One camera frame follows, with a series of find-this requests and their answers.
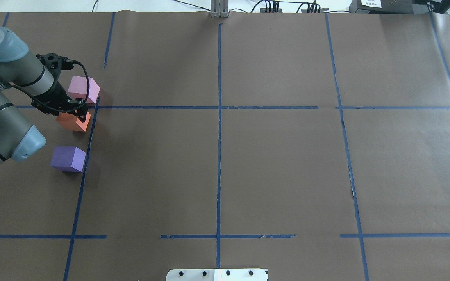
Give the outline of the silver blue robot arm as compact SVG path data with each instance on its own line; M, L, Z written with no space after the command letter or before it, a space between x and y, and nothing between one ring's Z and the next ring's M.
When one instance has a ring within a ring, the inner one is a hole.
M0 164L9 159L21 162L45 145L45 138L5 96L17 89L32 101L32 107L44 114L72 114L86 121L87 98L71 98L59 83L61 71L69 71L80 62L30 51L12 30L0 26Z

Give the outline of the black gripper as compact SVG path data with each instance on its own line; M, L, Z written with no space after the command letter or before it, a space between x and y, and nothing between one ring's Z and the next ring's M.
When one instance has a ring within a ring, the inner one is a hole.
M54 116L59 113L77 112L77 118L82 122L86 122L88 116L87 110L79 110L84 105L82 98L73 99L70 98L64 87L56 82L52 87L44 94L34 96L32 98L31 106L37 108L44 114L53 114Z

